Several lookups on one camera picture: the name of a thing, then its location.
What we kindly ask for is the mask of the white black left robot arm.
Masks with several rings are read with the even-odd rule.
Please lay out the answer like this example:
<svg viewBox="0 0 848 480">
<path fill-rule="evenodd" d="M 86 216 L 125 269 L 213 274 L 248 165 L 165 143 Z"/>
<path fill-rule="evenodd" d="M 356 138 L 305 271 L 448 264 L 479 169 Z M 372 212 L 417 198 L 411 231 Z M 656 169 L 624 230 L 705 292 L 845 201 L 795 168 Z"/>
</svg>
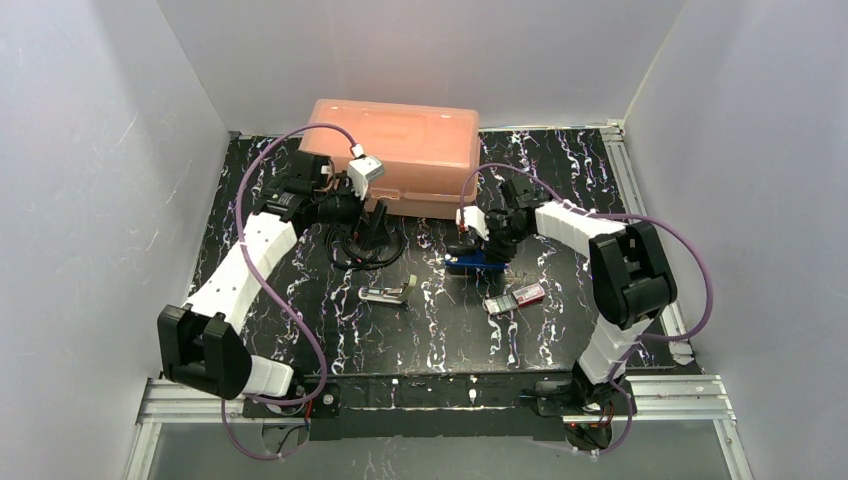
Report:
<svg viewBox="0 0 848 480">
<path fill-rule="evenodd" d="M 385 206 L 365 215 L 368 188 L 384 166 L 360 147 L 343 170 L 327 156 L 296 151 L 292 167 L 269 180 L 238 242 L 206 283 L 182 306 L 167 305 L 157 319 L 166 379 L 225 400 L 262 396 L 290 401 L 291 366 L 252 355 L 240 337 L 246 315 L 277 264 L 313 225 L 328 225 L 368 246 L 379 245 Z"/>
</svg>

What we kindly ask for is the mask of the red white staple box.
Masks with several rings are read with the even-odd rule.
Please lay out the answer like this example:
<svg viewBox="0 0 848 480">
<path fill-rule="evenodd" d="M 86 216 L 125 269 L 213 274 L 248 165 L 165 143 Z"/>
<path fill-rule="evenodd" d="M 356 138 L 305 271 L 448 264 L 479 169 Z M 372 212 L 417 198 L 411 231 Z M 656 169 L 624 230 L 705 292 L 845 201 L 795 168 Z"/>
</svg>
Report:
<svg viewBox="0 0 848 480">
<path fill-rule="evenodd" d="M 543 287 L 536 283 L 498 297 L 488 298 L 483 302 L 483 309 L 489 315 L 499 315 L 537 303 L 545 296 Z"/>
</svg>

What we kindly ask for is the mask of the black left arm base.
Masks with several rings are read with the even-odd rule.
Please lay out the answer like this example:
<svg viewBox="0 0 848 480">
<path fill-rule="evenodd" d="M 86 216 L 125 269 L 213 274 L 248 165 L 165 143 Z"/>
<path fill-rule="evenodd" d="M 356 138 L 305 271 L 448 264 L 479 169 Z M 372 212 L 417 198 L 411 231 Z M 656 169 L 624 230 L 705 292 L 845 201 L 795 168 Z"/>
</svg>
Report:
<svg viewBox="0 0 848 480">
<path fill-rule="evenodd" d="M 330 419 L 339 415 L 341 409 L 341 385 L 330 380 L 321 392 L 309 402 L 303 402 L 302 397 L 311 393 L 318 386 L 318 379 L 296 380 L 289 390 L 285 400 L 296 400 L 294 405 L 277 405 L 265 403 L 252 398 L 246 398 L 242 414 L 245 418 L 253 419 Z"/>
</svg>

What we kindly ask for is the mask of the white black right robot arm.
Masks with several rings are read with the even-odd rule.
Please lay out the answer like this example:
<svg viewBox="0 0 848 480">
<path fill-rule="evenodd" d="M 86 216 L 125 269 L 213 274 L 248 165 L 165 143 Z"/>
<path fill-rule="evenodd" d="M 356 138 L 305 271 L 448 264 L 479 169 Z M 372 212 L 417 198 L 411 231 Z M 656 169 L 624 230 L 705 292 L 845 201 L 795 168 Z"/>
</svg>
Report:
<svg viewBox="0 0 848 480">
<path fill-rule="evenodd" d="M 459 225 L 479 236 L 487 263 L 508 263 L 531 236 L 557 241 L 584 256 L 590 267 L 599 318 L 573 372 L 589 384 L 618 379 L 625 354 L 652 321 L 677 298 L 677 285 L 654 224 L 608 219 L 540 192 L 527 178 L 501 186 L 503 209 L 465 206 Z"/>
</svg>

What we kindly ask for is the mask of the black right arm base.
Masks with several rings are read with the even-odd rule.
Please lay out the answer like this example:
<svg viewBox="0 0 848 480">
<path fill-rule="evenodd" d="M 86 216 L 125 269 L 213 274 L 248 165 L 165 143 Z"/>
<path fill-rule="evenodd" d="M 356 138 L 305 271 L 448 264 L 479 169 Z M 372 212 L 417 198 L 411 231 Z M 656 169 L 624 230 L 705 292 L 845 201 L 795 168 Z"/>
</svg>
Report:
<svg viewBox="0 0 848 480">
<path fill-rule="evenodd" d="M 626 414 L 635 404 L 609 383 L 591 384 L 578 380 L 543 380 L 535 383 L 528 395 L 535 399 L 535 410 L 543 417 L 578 415 L 591 411 L 598 414 L 612 406 L 614 414 Z"/>
</svg>

